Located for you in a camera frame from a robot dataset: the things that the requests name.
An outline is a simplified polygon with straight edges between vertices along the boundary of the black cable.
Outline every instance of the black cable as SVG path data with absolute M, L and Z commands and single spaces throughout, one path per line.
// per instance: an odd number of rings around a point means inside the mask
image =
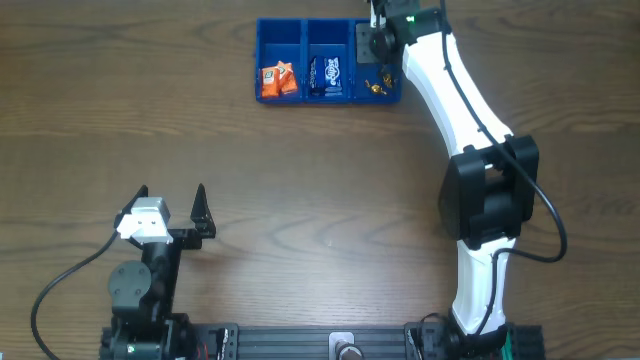
M 69 270 L 63 272 L 57 278 L 53 279 L 53 281 L 51 281 L 49 283 L 49 285 L 47 285 L 42 290 L 40 295 L 38 295 L 38 298 L 36 298 L 35 303 L 33 303 L 33 308 L 31 309 L 31 332 L 33 333 L 33 337 L 36 339 L 36 342 L 38 343 L 38 346 L 40 346 L 40 349 L 42 349 L 42 351 L 49 357 L 49 359 L 51 359 L 51 360 L 60 360 L 60 358 L 55 356 L 53 354 L 53 352 L 51 352 L 51 350 L 49 350 L 47 345 L 42 340 L 42 337 L 40 337 L 40 332 L 38 332 L 38 325 L 36 324 L 36 316 L 38 315 L 38 308 L 40 307 L 40 304 L 42 303 L 42 300 L 44 299 L 45 296 L 47 296 L 49 291 L 51 291 L 51 289 L 53 289 L 53 287 L 56 286 L 59 282 L 61 282 L 62 280 L 64 280 L 69 275 L 73 274 L 74 272 L 78 271 L 83 266 L 85 266 L 88 263 L 92 262 L 98 256 L 102 255 L 105 251 L 107 251 L 107 249 L 109 249 L 109 247 L 111 246 L 111 244 L 113 244 L 113 242 L 115 241 L 115 239 L 117 237 L 118 237 L 118 232 L 114 231 L 113 235 L 111 235 L 111 237 L 109 238 L 107 243 L 104 244 L 104 246 L 102 246 L 102 248 L 100 248 L 100 250 L 98 250 L 95 254 L 89 256 L 88 258 L 82 260 L 78 264 L 74 265 Z
M 473 117 L 473 120 L 475 120 L 475 122 L 478 124 L 478 130 L 484 133 L 484 135 L 487 137 L 487 139 L 489 139 L 491 144 L 493 144 L 493 147 L 496 150 L 498 150 L 502 158 L 509 165 L 511 165 L 516 170 L 516 172 L 525 180 L 525 182 L 533 188 L 535 193 L 538 194 L 538 196 L 544 203 L 544 206 L 549 210 L 549 213 L 551 214 L 553 221 L 556 223 L 556 227 L 558 228 L 558 235 L 560 236 L 560 251 L 556 256 L 545 257 L 545 256 L 531 254 L 531 253 L 528 253 L 522 250 L 517 250 L 517 249 L 499 249 L 493 254 L 491 297 L 489 300 L 489 305 L 487 306 L 487 312 L 485 313 L 484 318 L 482 319 L 482 322 L 478 327 L 478 330 L 474 334 L 474 336 L 479 336 L 482 333 L 482 329 L 484 329 L 484 326 L 487 324 L 487 321 L 489 320 L 489 316 L 491 316 L 491 312 L 493 311 L 493 304 L 495 303 L 495 300 L 496 300 L 496 282 L 498 280 L 498 257 L 500 256 L 500 254 L 509 253 L 509 254 L 522 256 L 524 258 L 534 260 L 534 261 L 539 261 L 543 263 L 554 263 L 556 261 L 561 260 L 567 252 L 567 231 L 564 228 L 564 223 L 562 222 L 562 218 L 560 218 L 560 214 L 558 213 L 558 210 L 555 208 L 553 203 L 551 203 L 551 200 L 549 200 L 549 198 L 544 193 L 544 191 L 542 191 L 540 186 L 536 184 L 536 182 L 527 174 L 527 172 L 522 168 L 522 166 L 520 166 L 520 164 L 518 164 L 518 162 L 503 148 L 503 146 L 500 145 L 498 141 L 496 141 L 496 139 L 487 130 L 487 127 L 482 123 L 482 120 L 480 120 L 480 118 L 478 117 L 478 114 L 476 114 L 475 110 L 473 110 L 473 107 L 471 106 L 469 99 L 467 99 L 466 95 L 464 94 L 464 91 L 462 90 L 462 88 L 460 87 L 460 84 L 458 83 L 458 80 L 453 74 L 453 70 L 451 69 L 451 63 L 449 62 L 449 54 L 447 51 L 447 35 L 449 32 L 451 32 L 451 27 L 449 25 L 449 19 L 447 18 L 447 8 L 446 8 L 445 0 L 440 0 L 440 12 L 442 16 L 442 54 L 444 57 L 444 66 L 447 72 L 449 73 L 449 77 L 451 78 L 453 85 L 458 91 L 458 94 L 460 94 L 460 97 L 462 98 L 464 105 L 467 107 L 467 110 L 469 110 L 471 117 Z

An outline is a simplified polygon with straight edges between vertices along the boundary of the white plastic part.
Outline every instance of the white plastic part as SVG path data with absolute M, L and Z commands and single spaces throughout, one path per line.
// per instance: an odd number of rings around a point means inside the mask
M 371 2 L 371 20 L 369 22 L 369 25 L 371 25 L 371 28 L 375 28 L 376 27 L 376 12 L 373 11 L 373 1 Z M 387 24 L 387 19 L 380 15 L 380 27 L 383 28 L 385 27 L 385 25 Z
M 491 256 L 498 249 L 513 248 L 516 239 L 500 238 L 482 244 L 479 250 L 470 250 L 464 241 L 458 240 L 458 293 L 453 301 L 453 316 L 465 334 L 475 334 L 487 312 L 491 299 Z M 496 299 L 493 311 L 482 334 L 494 331 L 506 321 L 502 310 L 504 277 L 509 254 L 498 259 Z
M 513 133 L 491 111 L 480 95 L 460 59 L 453 34 L 447 35 L 447 50 L 453 73 L 471 106 L 491 135 L 499 143 L 504 142 L 505 135 L 513 135 Z M 429 106 L 444 137 L 449 157 L 462 153 L 468 145 L 473 145 L 476 149 L 492 145 L 483 133 L 478 132 L 478 125 L 471 117 L 449 73 L 444 68 L 442 33 L 425 35 L 418 38 L 415 44 L 406 45 L 402 70 L 407 79 L 418 88 Z
M 148 242 L 172 243 L 167 223 L 169 209 L 160 197 L 141 197 L 131 207 L 131 214 L 125 214 L 116 229 L 122 239 L 134 238 L 140 244 Z

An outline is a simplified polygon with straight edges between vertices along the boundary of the blue wrapper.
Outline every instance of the blue wrapper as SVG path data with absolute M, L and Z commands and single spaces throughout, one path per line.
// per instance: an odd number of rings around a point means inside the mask
M 342 79 L 340 77 L 340 58 L 315 56 L 311 60 L 309 86 L 311 94 L 316 96 L 342 95 Z

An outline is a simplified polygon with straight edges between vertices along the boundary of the table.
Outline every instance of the table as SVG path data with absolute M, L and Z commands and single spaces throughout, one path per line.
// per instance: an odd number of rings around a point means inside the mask
M 551 359 L 640 354 L 640 5 L 450 1 L 467 69 L 570 234 L 564 261 L 509 260 L 505 311 Z M 456 247 L 436 199 L 444 142 L 411 85 L 391 107 L 254 98 L 256 17 L 363 17 L 362 1 L 0 4 L 0 352 L 43 359 L 29 311 L 147 184 L 173 226 L 206 185 L 219 237 L 183 255 L 174 311 L 241 325 L 403 324 L 446 312 Z M 552 254 L 536 202 L 521 249 Z M 45 299 L 63 359 L 95 358 L 117 242 Z

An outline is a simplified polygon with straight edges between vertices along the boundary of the blue container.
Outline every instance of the blue container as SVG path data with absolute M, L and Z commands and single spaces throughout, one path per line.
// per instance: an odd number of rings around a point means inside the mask
M 387 65 L 396 84 L 393 90 L 383 88 L 387 96 L 375 95 L 365 85 L 379 83 L 378 64 L 356 63 L 356 24 L 369 19 L 258 19 L 256 37 L 256 100 L 265 104 L 391 104 L 402 95 L 402 72 Z M 342 95 L 310 94 L 309 65 L 315 56 L 339 56 Z M 292 63 L 298 91 L 277 98 L 262 98 L 261 69 L 278 61 Z

